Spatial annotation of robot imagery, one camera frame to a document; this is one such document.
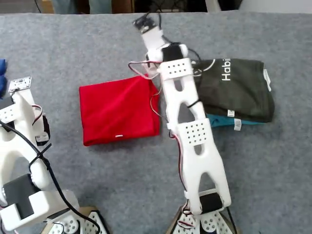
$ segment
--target gray felt surface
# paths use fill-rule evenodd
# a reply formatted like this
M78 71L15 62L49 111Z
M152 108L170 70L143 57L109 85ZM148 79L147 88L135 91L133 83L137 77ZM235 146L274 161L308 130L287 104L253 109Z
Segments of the gray felt surface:
M9 79L34 76L33 96L52 133L46 156L62 188L74 191L81 206L99 207L116 234L163 234L184 201L177 146L165 126L157 137L82 145L78 87L133 76L127 62L146 52L131 25L138 16L0 16L0 57L8 60ZM312 15L164 14L163 28L205 59L265 63L273 123L240 133L213 130L232 213L245 234L311 233ZM164 113L163 99L161 105ZM26 163L16 170L26 172Z

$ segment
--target folded clothing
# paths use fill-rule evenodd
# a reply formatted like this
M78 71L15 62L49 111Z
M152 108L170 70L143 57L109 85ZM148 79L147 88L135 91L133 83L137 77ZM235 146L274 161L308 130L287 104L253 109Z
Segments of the folded clothing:
M220 58L193 62L205 112L254 122L271 122L274 101L260 61Z
M234 118L230 118L230 117L226 117L226 116L210 115L210 114L206 114L206 116L210 121L211 127L213 127L213 128L236 124ZM251 121L247 121L247 120L242 120L240 123L242 125L244 125L244 124L247 124L247 125L263 124L263 123L251 122Z
M151 80L141 76L79 88L83 144L159 135L159 96Z

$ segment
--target white robotic arm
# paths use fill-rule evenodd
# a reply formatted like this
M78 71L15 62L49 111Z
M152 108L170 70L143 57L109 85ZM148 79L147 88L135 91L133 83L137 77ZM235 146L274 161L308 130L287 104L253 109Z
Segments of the white robotic arm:
M79 204L73 192L60 191L59 186L57 191L46 191L51 178L55 185L58 183L48 161L38 157L38 136L45 133L43 118L35 118L30 85L25 89L19 85L11 97L0 102L0 121L4 125L0 124L0 201L5 204L0 210L1 224L12 231L46 221L54 223L49 233L107 234L98 212L92 212L89 220L77 213ZM10 181L18 157L29 161L30 173Z
M142 34L148 50L148 60L161 62L157 71L160 73L161 85L167 103L167 127L181 146L183 175L181 180L188 201L184 208L189 206L189 212L183 213L180 217L180 222L184 224L182 229L192 227L195 228L195 233L199 233L200 221L202 221L201 227L207 226L206 232L213 233L218 230L218 233L221 233L217 223L224 225L224 222L221 224L223 219L219 211L230 206L231 197L223 162L214 143L209 119L205 116L202 102L198 100L191 60L187 58L188 49L184 44L167 43L162 30L148 15L138 18L133 24ZM182 91L176 89L176 80L181 82ZM195 121L178 122L179 109L183 103L193 113ZM201 147L199 154L195 151L195 147L198 146ZM215 189L199 193L200 179L204 173L210 176L215 184Z

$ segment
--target red cloth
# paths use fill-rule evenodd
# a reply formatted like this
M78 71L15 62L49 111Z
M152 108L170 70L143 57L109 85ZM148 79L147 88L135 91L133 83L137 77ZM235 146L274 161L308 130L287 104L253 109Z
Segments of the red cloth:
M141 76L79 87L83 144L159 135L160 120L150 107L158 92ZM159 96L152 106L158 112Z

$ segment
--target blue fabric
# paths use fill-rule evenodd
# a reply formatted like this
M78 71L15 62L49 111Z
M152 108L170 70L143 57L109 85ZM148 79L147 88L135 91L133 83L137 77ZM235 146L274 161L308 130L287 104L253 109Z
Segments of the blue fabric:
M207 118L209 118L211 127L213 128L220 127L220 126L234 125L234 118L231 118L231 117L217 116L217 115L210 115L210 114L206 114L206 116ZM255 124L262 124L262 123L242 120L242 124L255 125Z
M7 83L6 78L4 77L5 70L6 70L5 59L0 59L0 98L5 93Z

